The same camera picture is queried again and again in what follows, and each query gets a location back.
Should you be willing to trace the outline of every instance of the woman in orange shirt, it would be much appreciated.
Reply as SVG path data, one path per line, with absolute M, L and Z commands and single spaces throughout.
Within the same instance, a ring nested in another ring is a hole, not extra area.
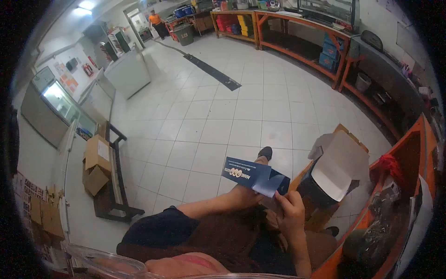
M 152 25 L 155 27 L 155 30 L 160 35 L 161 40 L 164 40 L 164 37 L 169 36 L 169 32 L 167 31 L 163 20 L 160 18 L 160 15 L 155 13 L 155 10 L 150 11 L 149 30 L 152 30 Z

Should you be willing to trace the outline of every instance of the ceiling light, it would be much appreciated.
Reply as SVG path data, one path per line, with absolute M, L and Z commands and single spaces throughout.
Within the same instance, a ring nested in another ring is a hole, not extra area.
M 83 1 L 82 3 L 79 4 L 79 8 L 84 8 L 87 10 L 92 10 L 95 7 L 95 4 L 93 4 L 90 1 Z
M 80 16 L 85 16 L 85 15 L 92 15 L 92 12 L 90 10 L 84 9 L 84 8 L 77 8 L 74 10 L 74 12 Z

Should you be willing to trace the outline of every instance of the black floor mat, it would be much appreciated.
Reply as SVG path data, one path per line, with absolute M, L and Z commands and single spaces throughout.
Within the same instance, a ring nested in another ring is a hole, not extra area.
M 155 41 L 165 47 L 171 48 L 173 50 L 178 51 L 179 53 L 181 53 L 183 55 L 184 58 L 186 58 L 187 60 L 189 60 L 191 63 L 193 63 L 194 65 L 196 65 L 198 68 L 202 69 L 203 71 L 205 71 L 207 74 L 211 75 L 213 78 L 215 78 L 216 80 L 218 80 L 219 82 L 221 82 L 222 84 L 224 84 L 229 90 L 234 91 L 237 88 L 241 87 L 241 84 L 236 82 L 235 80 L 231 79 L 230 77 L 228 77 L 227 75 L 225 75 L 224 73 L 220 72 L 219 70 L 215 69 L 214 67 L 204 63 L 203 61 L 201 61 L 200 59 L 196 58 L 195 56 L 191 55 L 191 54 L 187 54 L 184 51 L 181 51 L 173 46 L 168 46 L 166 44 L 163 44 L 162 42 L 158 42 Z

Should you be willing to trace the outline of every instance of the trash can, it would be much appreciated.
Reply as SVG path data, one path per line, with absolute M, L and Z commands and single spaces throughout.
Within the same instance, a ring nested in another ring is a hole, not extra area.
M 192 27 L 189 24 L 182 24 L 174 28 L 173 32 L 178 38 L 178 41 L 182 46 L 189 45 L 194 42 L 194 33 Z

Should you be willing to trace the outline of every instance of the orange shirt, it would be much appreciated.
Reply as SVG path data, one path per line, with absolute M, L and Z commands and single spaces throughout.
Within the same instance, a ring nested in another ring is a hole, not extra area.
M 157 13 L 154 16 L 150 15 L 149 20 L 153 25 L 157 25 L 161 22 L 161 18 Z

